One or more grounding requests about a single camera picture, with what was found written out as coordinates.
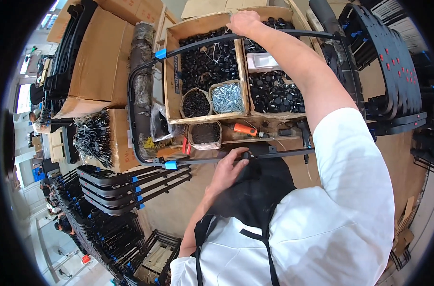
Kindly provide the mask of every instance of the factory floor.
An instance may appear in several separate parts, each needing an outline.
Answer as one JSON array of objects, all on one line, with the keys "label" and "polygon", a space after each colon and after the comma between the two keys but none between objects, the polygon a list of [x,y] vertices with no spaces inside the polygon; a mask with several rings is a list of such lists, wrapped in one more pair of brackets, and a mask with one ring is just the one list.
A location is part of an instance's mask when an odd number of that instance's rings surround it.
[{"label": "factory floor", "polygon": [[[169,9],[178,17],[184,8],[186,0],[163,0]],[[295,3],[305,15],[309,9],[308,0],[295,0]],[[348,1],[328,0],[333,11],[339,15]],[[271,0],[270,4],[278,5],[282,0]],[[365,68],[360,73],[365,100],[368,97],[385,94],[384,80],[377,63]],[[409,150],[412,133],[381,136],[376,145],[384,157],[393,185],[395,198],[395,219],[400,218],[409,197],[418,195],[424,184],[425,169],[413,164],[413,157]],[[282,141],[287,150],[302,148],[302,140]],[[277,150],[283,147],[277,144]],[[216,151],[194,151],[197,157],[214,157]],[[295,186],[298,188],[320,185],[315,155],[311,155],[309,170],[311,179],[302,156],[284,158],[290,168]],[[145,203],[145,208],[138,211],[142,225],[147,228],[146,235],[151,230],[159,229],[172,235],[182,237],[189,219],[196,206],[203,197],[205,187],[210,183],[214,174],[214,164],[193,166],[193,178],[170,191]]]}]

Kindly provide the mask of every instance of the black cable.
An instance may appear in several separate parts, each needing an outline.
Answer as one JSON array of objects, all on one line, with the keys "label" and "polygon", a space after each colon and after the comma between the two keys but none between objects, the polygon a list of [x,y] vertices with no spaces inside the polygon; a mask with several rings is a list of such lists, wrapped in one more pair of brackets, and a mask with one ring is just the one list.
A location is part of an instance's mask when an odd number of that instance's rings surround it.
[{"label": "black cable", "polygon": [[84,160],[95,157],[105,168],[113,167],[110,148],[109,114],[101,112],[74,119],[77,133],[74,146]]}]

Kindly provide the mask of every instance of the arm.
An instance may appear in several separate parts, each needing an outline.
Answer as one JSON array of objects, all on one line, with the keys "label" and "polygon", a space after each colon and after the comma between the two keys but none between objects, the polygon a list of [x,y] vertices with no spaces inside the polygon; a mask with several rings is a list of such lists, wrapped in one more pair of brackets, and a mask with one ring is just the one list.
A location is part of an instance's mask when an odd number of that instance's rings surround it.
[{"label": "arm", "polygon": [[317,124],[331,112],[343,107],[357,109],[351,96],[325,61],[295,37],[274,30],[254,11],[231,16],[227,26],[265,48],[300,89],[312,134]]},{"label": "arm", "polygon": [[196,240],[194,228],[196,223],[203,218],[209,208],[214,204],[215,198],[224,190],[231,187],[236,181],[237,176],[248,164],[247,159],[243,159],[233,167],[234,160],[248,148],[240,147],[231,152],[217,164],[214,177],[204,192],[204,197],[191,216],[190,222],[185,230],[184,239],[180,244],[179,257],[190,256],[196,250]]}]

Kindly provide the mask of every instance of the blue plastic clip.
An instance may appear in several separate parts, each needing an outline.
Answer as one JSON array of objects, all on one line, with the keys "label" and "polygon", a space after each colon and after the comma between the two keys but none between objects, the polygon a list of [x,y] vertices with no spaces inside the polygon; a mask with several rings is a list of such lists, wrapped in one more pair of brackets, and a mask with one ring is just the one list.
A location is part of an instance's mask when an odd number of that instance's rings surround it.
[{"label": "blue plastic clip", "polygon": [[164,163],[164,167],[166,170],[177,170],[177,162],[176,161],[167,161]]},{"label": "blue plastic clip", "polygon": [[155,53],[155,57],[157,59],[165,59],[166,58],[166,49],[159,50]]}]

